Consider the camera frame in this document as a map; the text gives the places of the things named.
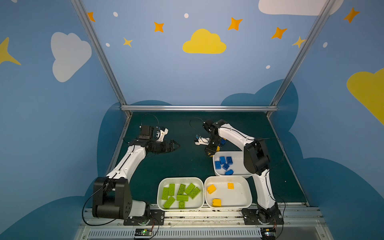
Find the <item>green rectangular brick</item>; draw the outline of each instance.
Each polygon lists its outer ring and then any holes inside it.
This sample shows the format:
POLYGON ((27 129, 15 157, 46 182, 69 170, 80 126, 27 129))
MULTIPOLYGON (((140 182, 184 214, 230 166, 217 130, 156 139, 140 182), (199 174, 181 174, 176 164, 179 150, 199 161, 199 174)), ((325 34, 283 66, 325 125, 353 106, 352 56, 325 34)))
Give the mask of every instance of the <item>green rectangular brick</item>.
POLYGON ((194 189, 195 189, 195 185, 193 185, 193 183, 191 183, 191 184, 185 189, 185 193, 189 195, 194 189))
POLYGON ((168 196, 174 196, 174 195, 175 195, 175 184, 171 183, 168 189, 168 196))
POLYGON ((163 188, 163 195, 161 195, 161 199, 168 200, 168 188, 163 188))
POLYGON ((200 189, 198 187, 196 187, 190 194, 189 196, 194 199, 199 193, 200 193, 200 189))
POLYGON ((185 209, 185 202, 179 202, 179 209, 185 209))
POLYGON ((182 201, 182 202, 188 202, 188 198, 189 196, 188 195, 177 195, 176 196, 176 200, 177 201, 182 201))
POLYGON ((170 197, 166 203, 164 204, 164 209, 169 209, 172 204, 175 202, 175 198, 174 197, 170 197))
POLYGON ((178 191, 178 195, 183 195, 185 191, 185 184, 180 184, 180 187, 179 187, 179 191, 178 191))

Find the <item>blue connector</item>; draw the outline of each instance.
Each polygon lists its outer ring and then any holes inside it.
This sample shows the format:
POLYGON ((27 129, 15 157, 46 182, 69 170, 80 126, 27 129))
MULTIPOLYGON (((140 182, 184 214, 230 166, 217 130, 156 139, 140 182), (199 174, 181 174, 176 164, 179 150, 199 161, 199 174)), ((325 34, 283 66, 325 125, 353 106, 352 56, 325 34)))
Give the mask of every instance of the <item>blue connector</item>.
POLYGON ((223 165, 223 168, 224 168, 225 170, 228 170, 228 168, 229 168, 229 165, 228 165, 228 164, 226 164, 226 163, 224 163, 224 165, 223 165))
POLYGON ((220 157, 220 164, 225 164, 225 157, 220 157))
POLYGON ((227 164, 228 165, 232 165, 233 164, 232 157, 227 157, 227 164))
POLYGON ((221 169, 220 161, 215 161, 215 168, 221 169))
POLYGON ((226 175, 232 175, 232 174, 233 174, 233 170, 231 169, 231 170, 229 170, 229 171, 226 171, 225 174, 226 174, 226 175))

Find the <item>white tray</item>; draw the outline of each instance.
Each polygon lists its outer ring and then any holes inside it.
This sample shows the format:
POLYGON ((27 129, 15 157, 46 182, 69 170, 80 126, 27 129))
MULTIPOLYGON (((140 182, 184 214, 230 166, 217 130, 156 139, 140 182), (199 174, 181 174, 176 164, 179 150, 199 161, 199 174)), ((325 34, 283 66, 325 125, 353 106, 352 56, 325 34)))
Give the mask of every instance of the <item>white tray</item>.
POLYGON ((249 178, 252 176, 250 172, 244 167, 244 152, 243 151, 235 151, 235 152, 217 152, 213 157, 213 164, 216 176, 228 176, 225 175, 226 170, 221 165, 221 169, 215 168, 215 161, 220 161, 220 157, 225 157, 225 162, 227 162, 227 157, 232 157, 233 164, 229 165, 228 170, 232 169, 233 174, 231 176, 242 176, 245 178, 249 178))
POLYGON ((169 177, 163 179, 157 190, 157 205, 163 211, 189 211, 189 210, 198 210, 204 205, 204 184, 197 177, 169 177), (179 190, 180 184, 185 184, 187 188, 189 184, 193 183, 196 187, 198 187, 201 192, 195 197, 195 199, 189 198, 187 202, 185 202, 185 209, 179 209, 179 202, 175 200, 172 206, 169 209, 164 209, 163 206, 167 200, 162 200, 163 187, 169 187, 169 184, 175 184, 175 195, 173 196, 176 199, 177 191, 179 190))
POLYGON ((208 177, 204 182, 204 189, 205 202, 212 209, 242 209, 252 204, 251 190, 244 177, 208 177), (229 182, 233 183, 234 189, 228 189, 229 182), (209 194, 206 189, 212 184, 216 191, 209 194), (221 207, 213 207, 213 199, 221 199, 221 207))

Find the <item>green mat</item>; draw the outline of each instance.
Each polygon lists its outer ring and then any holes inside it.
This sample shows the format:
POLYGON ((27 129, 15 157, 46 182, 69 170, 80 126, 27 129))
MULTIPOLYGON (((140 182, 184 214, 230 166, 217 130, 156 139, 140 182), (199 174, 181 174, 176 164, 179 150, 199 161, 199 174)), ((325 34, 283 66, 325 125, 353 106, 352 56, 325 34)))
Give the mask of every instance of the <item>green mat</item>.
MULTIPOLYGON (((140 133, 140 124, 144 112, 134 112, 125 136, 129 142, 140 133)), ((161 180, 167 177, 198 177, 205 181, 207 177, 214 176, 212 158, 206 156, 205 145, 197 146, 194 139, 198 134, 189 126, 189 120, 198 117, 203 120, 211 118, 213 121, 226 120, 234 128, 252 136, 260 138, 275 138, 273 130, 264 113, 226 113, 226 112, 151 112, 160 122, 160 126, 168 128, 165 139, 174 139, 181 145, 175 152, 154 155, 148 153, 139 164, 132 176, 130 187, 132 197, 135 200, 156 203, 157 188, 161 180)), ((157 126, 157 120, 151 115, 146 115, 142 122, 144 125, 157 126)), ((195 127, 203 137, 209 134, 202 127, 199 119, 193 119, 191 125, 195 127)), ((271 167, 275 166, 282 158, 283 153, 276 139, 267 139, 271 167)), ((128 148, 123 143, 118 161, 122 159, 128 148)), ((240 151, 238 147, 227 141, 221 151, 240 151)), ((277 202, 306 202, 287 161, 284 159, 270 172, 271 185, 277 202)), ((256 203, 257 194, 252 177, 247 178, 252 192, 253 202, 256 203)))

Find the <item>blue wall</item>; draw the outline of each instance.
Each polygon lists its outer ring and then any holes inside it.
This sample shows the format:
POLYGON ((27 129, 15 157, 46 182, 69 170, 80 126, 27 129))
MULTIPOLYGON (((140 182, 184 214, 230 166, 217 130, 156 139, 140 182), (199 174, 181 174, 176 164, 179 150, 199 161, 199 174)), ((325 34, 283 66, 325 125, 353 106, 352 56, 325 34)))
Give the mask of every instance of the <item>blue wall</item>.
POLYGON ((69 80, 56 79, 56 32, 89 43, 70 0, 0 3, 0 43, 9 38, 21 64, 2 61, 0 47, 0 239, 72 239, 125 122, 93 49, 69 80))
POLYGON ((83 2, 128 104, 269 105, 278 86, 262 100, 249 95, 285 77, 299 50, 292 44, 316 19, 265 14, 253 0, 83 2), (231 18, 243 19, 238 31, 228 30, 231 18), (154 22, 164 23, 164 32, 155 32, 154 22), (271 39, 277 27, 287 30, 271 39), (226 50, 184 52, 201 28, 218 34, 226 50))
POLYGON ((383 8, 380 0, 344 1, 271 116, 308 201, 320 207, 335 240, 384 234, 384 125, 347 88, 353 74, 384 68, 383 8), (343 19, 352 8, 360 13, 349 23, 343 19), (356 231, 365 221, 377 230, 356 231))

